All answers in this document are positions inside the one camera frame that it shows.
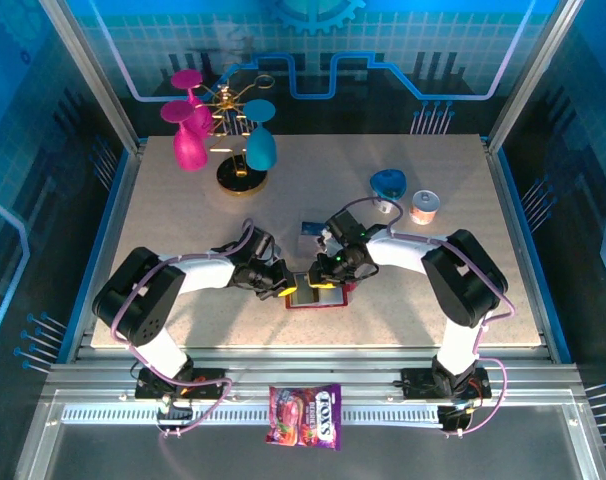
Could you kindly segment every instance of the white table surface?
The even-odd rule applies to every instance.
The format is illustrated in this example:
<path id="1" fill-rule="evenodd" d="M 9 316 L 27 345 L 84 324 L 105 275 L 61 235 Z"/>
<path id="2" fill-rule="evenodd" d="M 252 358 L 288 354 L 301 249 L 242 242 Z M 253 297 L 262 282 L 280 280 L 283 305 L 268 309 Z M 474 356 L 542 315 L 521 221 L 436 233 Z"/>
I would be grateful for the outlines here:
<path id="1" fill-rule="evenodd" d="M 227 138 L 223 145 L 238 145 Z M 401 203 L 430 189 L 441 198 L 434 222 L 417 226 L 407 211 L 398 230 L 427 235 L 470 230 L 508 280 L 516 318 L 493 324 L 485 345 L 534 346 L 539 335 L 476 135 L 277 136 L 278 163 L 259 193 L 235 198 L 216 182 L 226 154 L 210 154 L 199 172 L 180 170 L 172 137 L 150 137 L 119 241 L 113 270 L 137 246 L 158 254 L 204 252 L 236 240 L 243 219 L 272 233 L 291 270 L 307 270 L 313 258 L 297 258 L 302 220 L 324 221 L 344 204 L 370 194 L 369 178 L 398 168 L 408 179 Z M 354 207 L 366 227 L 390 216 L 370 204 Z M 227 288 L 181 295 L 166 324 L 177 343 L 213 346 L 434 346 L 444 316 L 427 278 L 395 267 L 363 282 L 345 308 L 288 311 L 283 299 L 259 301 L 252 292 Z M 97 322 L 95 347 L 115 346 Z"/>

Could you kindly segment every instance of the white cable tray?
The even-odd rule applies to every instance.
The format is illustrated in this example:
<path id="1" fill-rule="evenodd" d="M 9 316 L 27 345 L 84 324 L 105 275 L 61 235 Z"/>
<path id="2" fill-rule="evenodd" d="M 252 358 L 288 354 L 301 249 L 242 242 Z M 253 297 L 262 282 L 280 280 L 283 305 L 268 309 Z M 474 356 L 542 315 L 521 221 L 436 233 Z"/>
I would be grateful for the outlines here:
<path id="1" fill-rule="evenodd" d="M 192 422 L 205 412 L 208 405 L 193 405 L 194 417 L 178 420 L 184 413 L 176 412 L 175 419 L 163 421 L 163 425 L 183 425 Z M 158 404 L 113 403 L 73 404 L 63 410 L 61 422 L 73 425 L 156 425 Z M 219 406 L 204 425 L 267 425 L 266 405 Z M 405 426 L 440 428 L 437 407 L 432 405 L 344 405 L 342 425 Z"/>

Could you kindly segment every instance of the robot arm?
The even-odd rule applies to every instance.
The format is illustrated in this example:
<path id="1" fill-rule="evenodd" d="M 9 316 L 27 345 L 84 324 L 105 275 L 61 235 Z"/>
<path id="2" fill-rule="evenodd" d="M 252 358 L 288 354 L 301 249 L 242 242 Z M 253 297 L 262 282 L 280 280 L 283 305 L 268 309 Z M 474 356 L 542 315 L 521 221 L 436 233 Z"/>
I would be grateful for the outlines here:
<path id="1" fill-rule="evenodd" d="M 374 273 L 379 266 L 394 265 L 427 275 L 446 317 L 442 346 L 432 361 L 432 376 L 441 396 L 452 397 L 464 391 L 475 371 L 479 329 L 499 299 L 442 243 L 456 246 L 502 293 L 507 291 L 505 277 L 474 236 L 466 230 L 449 237 L 420 237 L 390 234 L 383 225 L 365 229 L 345 210 L 328 220 L 327 227 L 323 243 L 330 245 L 328 252 L 334 253 L 317 256 L 308 272 L 310 284 L 360 281 L 373 275 L 357 276 L 365 265 L 375 268 Z"/>
<path id="2" fill-rule="evenodd" d="M 252 290 L 264 300 L 285 296 L 296 289 L 285 260 L 268 233 L 254 228 L 245 245 L 229 256 L 232 242 L 200 258 L 180 260 L 161 268 L 136 295 L 119 321 L 117 332 L 137 350 L 148 365 L 175 379 L 190 378 L 192 362 L 165 328 L 176 298 L 205 288 L 238 287 Z M 94 299 L 94 313 L 111 327 L 117 312 L 143 276 L 169 256 L 157 256 L 144 247 L 134 249 Z"/>

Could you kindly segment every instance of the magenta wine glass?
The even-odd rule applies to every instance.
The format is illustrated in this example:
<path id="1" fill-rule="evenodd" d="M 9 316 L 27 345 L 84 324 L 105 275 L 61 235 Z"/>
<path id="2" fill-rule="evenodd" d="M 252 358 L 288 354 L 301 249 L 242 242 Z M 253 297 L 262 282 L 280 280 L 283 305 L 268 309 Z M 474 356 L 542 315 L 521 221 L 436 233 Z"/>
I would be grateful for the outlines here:
<path id="1" fill-rule="evenodd" d="M 174 135 L 174 155 L 179 167 L 191 172 L 207 165 L 207 150 L 203 140 L 185 126 L 193 115 L 194 107 L 185 100 L 174 100 L 161 108 L 163 120 L 179 125 L 179 131 Z"/>
<path id="2" fill-rule="evenodd" d="M 194 88 L 201 83 L 203 83 L 203 75 L 198 70 L 181 70 L 172 75 L 172 85 L 187 90 L 187 101 L 194 107 L 194 115 L 185 122 L 185 126 L 201 138 L 205 138 L 212 131 L 214 118 L 210 109 L 194 95 Z"/>

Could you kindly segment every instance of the black round base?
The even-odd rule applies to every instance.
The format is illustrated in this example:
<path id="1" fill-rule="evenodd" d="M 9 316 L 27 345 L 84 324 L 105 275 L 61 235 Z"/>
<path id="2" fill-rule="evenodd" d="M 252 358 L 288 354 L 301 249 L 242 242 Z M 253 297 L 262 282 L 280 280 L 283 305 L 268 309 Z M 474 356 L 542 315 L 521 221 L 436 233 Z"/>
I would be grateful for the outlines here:
<path id="1" fill-rule="evenodd" d="M 260 191 L 267 181 L 267 172 L 252 170 L 243 155 L 225 159 L 216 170 L 221 188 L 230 195 L 251 195 Z"/>

